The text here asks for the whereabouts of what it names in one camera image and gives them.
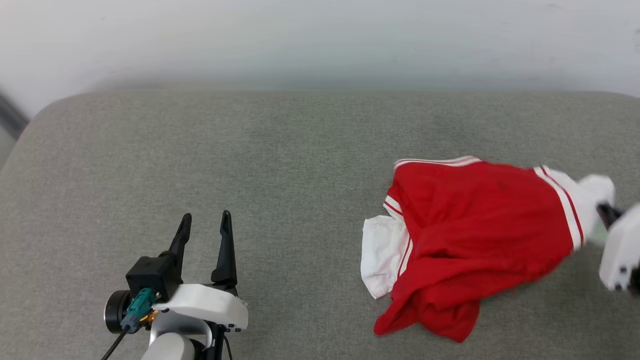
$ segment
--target red garment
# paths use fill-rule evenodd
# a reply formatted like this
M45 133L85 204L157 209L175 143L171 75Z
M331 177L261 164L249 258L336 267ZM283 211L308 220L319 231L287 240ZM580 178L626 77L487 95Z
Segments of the red garment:
M404 219L411 240L374 332L420 322L462 342L481 299L553 270L584 241L563 176L473 157L398 161L385 207Z

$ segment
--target white background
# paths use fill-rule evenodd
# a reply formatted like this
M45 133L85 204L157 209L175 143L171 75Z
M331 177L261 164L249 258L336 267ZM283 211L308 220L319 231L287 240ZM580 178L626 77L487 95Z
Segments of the white background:
M640 95L638 0L0 0L0 92L608 90Z

